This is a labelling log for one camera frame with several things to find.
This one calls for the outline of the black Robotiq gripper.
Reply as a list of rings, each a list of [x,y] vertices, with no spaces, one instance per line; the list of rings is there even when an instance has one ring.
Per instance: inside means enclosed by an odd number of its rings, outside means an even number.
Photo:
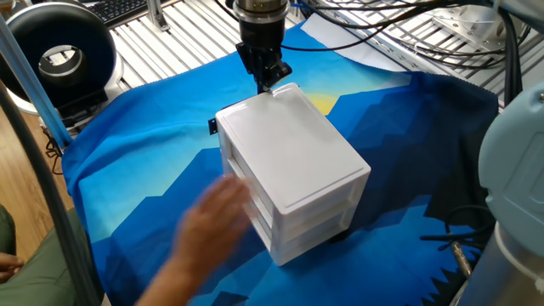
[[[246,69],[253,76],[257,92],[268,92],[277,83],[292,74],[292,68],[281,60],[281,43],[284,39],[284,20],[271,23],[240,22],[241,42],[237,53]],[[262,59],[276,62],[262,69]]]

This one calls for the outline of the person's right hand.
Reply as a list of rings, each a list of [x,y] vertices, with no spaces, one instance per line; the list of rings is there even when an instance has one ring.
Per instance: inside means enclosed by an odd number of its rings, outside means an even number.
[[[171,261],[179,272],[205,277],[232,253],[249,224],[248,183],[224,176],[183,216]]]

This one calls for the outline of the person's left hand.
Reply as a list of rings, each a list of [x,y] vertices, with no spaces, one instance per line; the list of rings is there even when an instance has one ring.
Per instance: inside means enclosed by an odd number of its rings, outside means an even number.
[[[24,266],[25,261],[15,255],[0,253],[0,282],[5,283],[16,275]]]

